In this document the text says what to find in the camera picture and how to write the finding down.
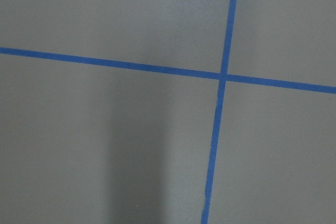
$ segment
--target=floor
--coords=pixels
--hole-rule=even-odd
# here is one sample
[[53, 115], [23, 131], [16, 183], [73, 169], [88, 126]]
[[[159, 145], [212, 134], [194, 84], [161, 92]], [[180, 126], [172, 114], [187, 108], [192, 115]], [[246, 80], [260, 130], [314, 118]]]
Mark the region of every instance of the floor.
[[1, 2], [1, 223], [335, 223], [335, 0]]

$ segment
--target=blue stripe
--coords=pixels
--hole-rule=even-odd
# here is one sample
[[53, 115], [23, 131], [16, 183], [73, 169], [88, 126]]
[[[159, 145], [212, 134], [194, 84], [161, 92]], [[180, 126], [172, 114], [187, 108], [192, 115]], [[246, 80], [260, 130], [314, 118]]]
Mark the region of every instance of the blue stripe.
[[61, 54], [53, 54], [50, 52], [37, 52], [37, 51], [21, 50], [5, 47], [0, 47], [0, 54], [17, 55], [17, 56], [40, 58], [40, 59], [60, 60], [60, 61], [84, 63], [106, 67], [126, 68], [148, 72], [168, 73], [168, 74], [176, 74], [179, 76], [191, 76], [191, 77], [199, 77], [214, 80], [218, 80], [220, 76], [219, 73], [199, 71], [199, 70], [170, 68], [170, 67], [125, 62], [125, 61], [96, 59], [96, 58], [88, 58], [73, 55], [61, 55]]
[[226, 80], [250, 83], [250, 84], [273, 86], [273, 87], [288, 88], [288, 89], [299, 89], [299, 90], [308, 90], [308, 91], [314, 91], [314, 92], [336, 94], [336, 87], [322, 86], [322, 85], [316, 85], [316, 84], [308, 84], [308, 83], [300, 83], [300, 82], [292, 82], [292, 81], [279, 81], [279, 80], [273, 80], [273, 79], [264, 79], [264, 78], [257, 78], [257, 77], [248, 77], [248, 76], [236, 76], [234, 74], [228, 74], [226, 76]]
[[205, 201], [204, 201], [204, 208], [203, 208], [202, 217], [201, 217], [201, 224], [207, 224], [208, 218], [209, 218], [212, 185], [213, 185], [214, 174], [215, 174], [219, 129], [221, 126], [220, 122], [222, 118], [226, 75], [227, 75], [227, 68], [229, 64], [233, 25], [234, 25], [235, 12], [236, 12], [236, 3], [237, 3], [237, 0], [230, 0], [229, 11], [228, 11], [228, 16], [227, 16], [224, 49], [223, 49], [223, 59], [222, 59], [222, 66], [220, 68], [221, 76], [220, 76], [219, 84], [218, 84], [217, 105], [216, 105], [216, 110], [215, 110], [215, 118], [214, 118], [214, 125], [213, 125], [212, 138], [211, 138], [211, 149], [210, 149], [209, 164], [208, 164], [208, 171], [207, 171], [206, 184], [205, 184]]

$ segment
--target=blue line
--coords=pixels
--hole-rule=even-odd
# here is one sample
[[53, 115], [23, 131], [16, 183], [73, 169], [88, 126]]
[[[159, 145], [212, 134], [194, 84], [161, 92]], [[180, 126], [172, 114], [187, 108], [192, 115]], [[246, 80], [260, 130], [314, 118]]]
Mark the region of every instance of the blue line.
[[227, 75], [227, 68], [228, 68], [229, 57], [230, 57], [233, 25], [235, 21], [236, 3], [237, 3], [237, 0], [230, 0], [229, 11], [228, 11], [228, 16], [227, 16], [224, 49], [223, 49], [223, 59], [222, 59], [222, 66], [220, 68], [221, 76], [219, 79], [218, 91], [217, 91], [217, 105], [216, 105], [216, 110], [215, 110], [214, 126], [213, 126], [213, 131], [212, 131], [212, 138], [211, 138], [211, 149], [210, 149], [209, 164], [208, 164], [208, 171], [207, 171], [206, 184], [205, 184], [205, 202], [204, 202], [204, 208], [203, 208], [202, 217], [201, 217], [201, 224], [207, 224], [208, 219], [209, 219], [212, 185], [213, 185], [214, 174], [215, 174], [218, 137], [219, 137], [219, 129], [221, 126], [220, 122], [222, 118], [226, 75]]
[[148, 71], [148, 72], [168, 73], [168, 74], [176, 74], [179, 76], [199, 77], [199, 78], [214, 79], [214, 80], [218, 80], [220, 76], [219, 73], [214, 73], [214, 72], [206, 72], [206, 71], [190, 70], [190, 69], [182, 69], [182, 68], [170, 68], [170, 67], [125, 62], [125, 61], [105, 60], [105, 59], [73, 56], [73, 55], [61, 55], [61, 54], [53, 54], [50, 52], [38, 52], [38, 51], [21, 50], [21, 49], [5, 48], [5, 47], [0, 47], [0, 54], [17, 55], [17, 56], [40, 58], [40, 59], [60, 60], [60, 61], [84, 63], [84, 64], [99, 65], [99, 66], [106, 66], [106, 67], [126, 68], [126, 69], [142, 70], [142, 71]]
[[280, 80], [264, 79], [264, 78], [257, 78], [257, 77], [248, 77], [248, 76], [236, 76], [234, 74], [228, 74], [226, 76], [226, 80], [250, 83], [250, 84], [265, 85], [265, 86], [288, 88], [288, 89], [299, 89], [299, 90], [308, 90], [308, 91], [314, 91], [314, 92], [336, 94], [336, 87], [322, 86], [322, 85], [308, 84], [308, 83], [301, 83], [301, 82], [280, 81]]

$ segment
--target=vertical blue line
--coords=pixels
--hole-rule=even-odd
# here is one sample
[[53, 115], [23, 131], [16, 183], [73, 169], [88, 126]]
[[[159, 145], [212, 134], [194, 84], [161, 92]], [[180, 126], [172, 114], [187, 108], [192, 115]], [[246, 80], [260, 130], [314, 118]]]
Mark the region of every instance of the vertical blue line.
[[237, 3], [237, 0], [230, 0], [229, 11], [228, 11], [228, 16], [227, 16], [223, 59], [222, 59], [222, 66], [220, 68], [220, 78], [219, 78], [218, 91], [217, 91], [217, 105], [216, 105], [216, 110], [215, 110], [214, 126], [213, 126], [213, 131], [212, 131], [211, 149], [210, 149], [209, 164], [208, 164], [208, 171], [207, 171], [206, 185], [205, 185], [205, 202], [204, 202], [204, 208], [202, 212], [201, 224], [207, 224], [208, 218], [209, 218], [209, 209], [210, 209], [210, 201], [211, 201], [211, 194], [212, 194], [212, 185], [214, 181], [219, 129], [221, 126], [220, 120], [222, 118], [226, 75], [227, 75], [227, 68], [229, 64], [233, 25], [234, 25], [234, 20], [235, 20], [236, 3]]

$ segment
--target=gray surface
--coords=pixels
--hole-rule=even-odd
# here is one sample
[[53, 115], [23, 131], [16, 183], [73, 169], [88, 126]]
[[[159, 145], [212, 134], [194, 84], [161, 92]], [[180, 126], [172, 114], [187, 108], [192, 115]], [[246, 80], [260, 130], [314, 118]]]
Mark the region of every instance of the gray surface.
[[210, 224], [334, 224], [336, 97], [229, 82]]
[[0, 55], [0, 222], [199, 223], [217, 85]]
[[0, 46], [219, 72], [229, 0], [1, 0]]
[[336, 86], [335, 0], [238, 0], [229, 73]]

